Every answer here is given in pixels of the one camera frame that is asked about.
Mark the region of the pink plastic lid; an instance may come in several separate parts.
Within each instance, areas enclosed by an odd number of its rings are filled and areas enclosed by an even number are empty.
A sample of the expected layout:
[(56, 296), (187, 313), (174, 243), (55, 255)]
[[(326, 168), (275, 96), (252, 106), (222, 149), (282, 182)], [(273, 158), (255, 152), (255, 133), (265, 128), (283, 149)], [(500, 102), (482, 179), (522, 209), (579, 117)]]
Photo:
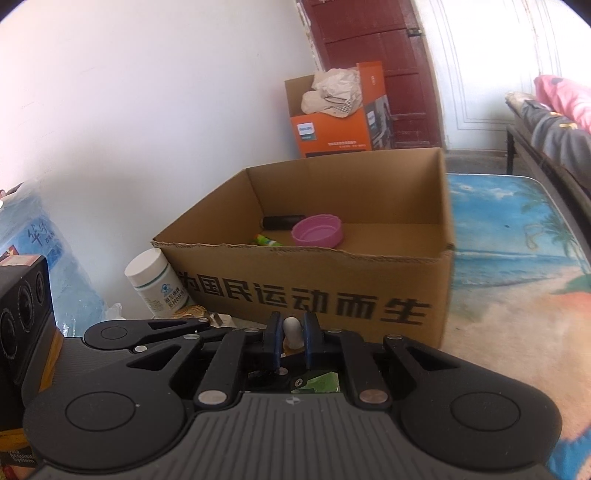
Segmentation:
[(342, 243), (342, 220), (332, 214), (308, 216), (290, 231), (297, 246), (335, 248)]

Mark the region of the pink floral quilt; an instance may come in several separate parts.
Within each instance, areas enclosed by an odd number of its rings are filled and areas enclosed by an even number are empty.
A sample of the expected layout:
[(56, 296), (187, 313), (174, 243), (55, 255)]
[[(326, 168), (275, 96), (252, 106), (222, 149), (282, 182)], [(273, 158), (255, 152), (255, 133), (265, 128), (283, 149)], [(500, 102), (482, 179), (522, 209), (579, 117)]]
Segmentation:
[(534, 79), (537, 100), (553, 111), (573, 120), (590, 131), (591, 94), (589, 88), (579, 87), (561, 77), (540, 75)]

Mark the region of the black tape roll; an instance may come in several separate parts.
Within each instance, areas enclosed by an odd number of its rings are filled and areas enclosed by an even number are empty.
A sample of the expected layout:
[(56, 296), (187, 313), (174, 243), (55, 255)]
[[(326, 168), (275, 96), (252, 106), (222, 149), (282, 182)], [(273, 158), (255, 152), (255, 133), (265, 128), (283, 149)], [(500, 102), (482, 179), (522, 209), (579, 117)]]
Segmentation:
[(291, 230), (305, 218), (304, 215), (264, 216), (262, 229), (270, 231)]

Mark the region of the beige cloth hat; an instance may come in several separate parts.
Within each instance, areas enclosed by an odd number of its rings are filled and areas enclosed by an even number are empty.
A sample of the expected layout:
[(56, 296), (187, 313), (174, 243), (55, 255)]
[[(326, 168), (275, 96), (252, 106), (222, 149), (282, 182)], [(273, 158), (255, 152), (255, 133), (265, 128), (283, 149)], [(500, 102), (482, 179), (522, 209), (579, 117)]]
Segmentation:
[(317, 72), (311, 89), (301, 98), (304, 114), (322, 113), (344, 119), (363, 105), (361, 77), (358, 68)]

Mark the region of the beach print table mat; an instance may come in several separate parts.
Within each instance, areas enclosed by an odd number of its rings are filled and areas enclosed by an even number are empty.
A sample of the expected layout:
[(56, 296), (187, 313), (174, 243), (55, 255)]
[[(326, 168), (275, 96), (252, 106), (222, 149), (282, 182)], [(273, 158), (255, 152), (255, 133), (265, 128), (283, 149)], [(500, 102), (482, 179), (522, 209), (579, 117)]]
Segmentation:
[(444, 351), (545, 392), (562, 415), (548, 462), (590, 476), (590, 263), (546, 189), (451, 174), (455, 271)]

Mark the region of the grey blanket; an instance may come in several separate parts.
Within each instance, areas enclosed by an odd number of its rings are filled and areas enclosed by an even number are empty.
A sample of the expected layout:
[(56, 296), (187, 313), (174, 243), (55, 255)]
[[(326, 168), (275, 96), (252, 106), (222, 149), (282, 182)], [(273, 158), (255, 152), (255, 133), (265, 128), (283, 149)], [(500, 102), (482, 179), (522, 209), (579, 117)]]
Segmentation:
[(508, 93), (506, 104), (525, 140), (568, 172), (590, 194), (590, 134), (568, 117), (554, 112), (524, 92)]

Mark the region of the dark bed frame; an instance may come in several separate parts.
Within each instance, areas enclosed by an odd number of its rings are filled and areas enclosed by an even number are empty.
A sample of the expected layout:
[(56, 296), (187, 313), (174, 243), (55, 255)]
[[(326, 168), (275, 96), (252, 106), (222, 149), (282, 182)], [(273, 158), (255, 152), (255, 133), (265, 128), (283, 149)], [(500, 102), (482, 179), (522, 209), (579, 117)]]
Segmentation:
[(514, 122), (507, 126), (507, 172), (513, 172), (514, 158), (520, 157), (535, 177), (558, 195), (574, 221), (582, 239), (590, 241), (590, 194), (574, 178), (545, 155), (537, 152), (517, 131)]

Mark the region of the green dropper bottle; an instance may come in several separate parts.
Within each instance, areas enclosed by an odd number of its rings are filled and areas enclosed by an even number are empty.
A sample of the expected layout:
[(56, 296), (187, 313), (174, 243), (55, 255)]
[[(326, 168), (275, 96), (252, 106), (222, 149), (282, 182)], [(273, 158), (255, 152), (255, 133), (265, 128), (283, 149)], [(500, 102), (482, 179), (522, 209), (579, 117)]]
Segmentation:
[(283, 354), (281, 360), (284, 371), (288, 372), (287, 358), (290, 365), (297, 369), (290, 379), (290, 390), (294, 394), (331, 394), (339, 393), (339, 376), (329, 370), (303, 370), (297, 363), (297, 355), (304, 354), (304, 327), (297, 317), (289, 316), (283, 320)]

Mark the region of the white power adapter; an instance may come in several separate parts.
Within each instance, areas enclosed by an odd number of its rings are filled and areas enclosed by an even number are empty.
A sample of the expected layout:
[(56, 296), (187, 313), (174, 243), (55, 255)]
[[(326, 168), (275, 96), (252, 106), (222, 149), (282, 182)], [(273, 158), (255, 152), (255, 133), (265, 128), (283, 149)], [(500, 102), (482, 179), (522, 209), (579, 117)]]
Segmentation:
[(217, 312), (208, 313), (209, 323), (214, 328), (232, 328), (235, 329), (235, 321), (231, 315), (221, 314)]

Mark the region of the white pill bottle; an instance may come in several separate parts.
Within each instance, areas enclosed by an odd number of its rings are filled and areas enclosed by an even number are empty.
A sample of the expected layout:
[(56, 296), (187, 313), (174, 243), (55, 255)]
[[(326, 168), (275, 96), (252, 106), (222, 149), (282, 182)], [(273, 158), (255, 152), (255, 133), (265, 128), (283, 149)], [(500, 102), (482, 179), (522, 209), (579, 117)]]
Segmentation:
[(172, 318), (194, 304), (159, 248), (150, 248), (133, 258), (124, 275), (155, 318)]

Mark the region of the dark red wooden door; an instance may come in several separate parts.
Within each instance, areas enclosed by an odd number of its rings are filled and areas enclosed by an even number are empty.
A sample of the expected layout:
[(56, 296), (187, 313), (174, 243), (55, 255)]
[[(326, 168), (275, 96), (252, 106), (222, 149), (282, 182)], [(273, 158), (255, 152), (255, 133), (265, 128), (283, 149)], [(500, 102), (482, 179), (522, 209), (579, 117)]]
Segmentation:
[(394, 148), (444, 145), (435, 73), (413, 1), (304, 1), (301, 8), (325, 69), (380, 76)]

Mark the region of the orange Philips box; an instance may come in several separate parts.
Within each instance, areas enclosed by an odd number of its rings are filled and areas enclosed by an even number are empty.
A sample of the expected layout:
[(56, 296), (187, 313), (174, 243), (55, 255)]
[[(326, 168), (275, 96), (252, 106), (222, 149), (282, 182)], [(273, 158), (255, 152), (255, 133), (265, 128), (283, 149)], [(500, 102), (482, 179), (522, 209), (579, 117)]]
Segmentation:
[(301, 156), (390, 149), (394, 144), (383, 64), (362, 62), (284, 82)]

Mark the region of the brown cardboard box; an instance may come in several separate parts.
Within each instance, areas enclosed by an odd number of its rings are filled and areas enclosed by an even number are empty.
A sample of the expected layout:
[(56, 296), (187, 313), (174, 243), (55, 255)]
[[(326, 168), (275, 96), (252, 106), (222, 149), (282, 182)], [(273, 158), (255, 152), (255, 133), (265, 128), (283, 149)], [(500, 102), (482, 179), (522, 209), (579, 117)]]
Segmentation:
[[(298, 246), (263, 219), (332, 214), (334, 248)], [(379, 342), (442, 344), (455, 238), (438, 148), (344, 153), (246, 168), (155, 236), (198, 304), (243, 320), (318, 316)]]

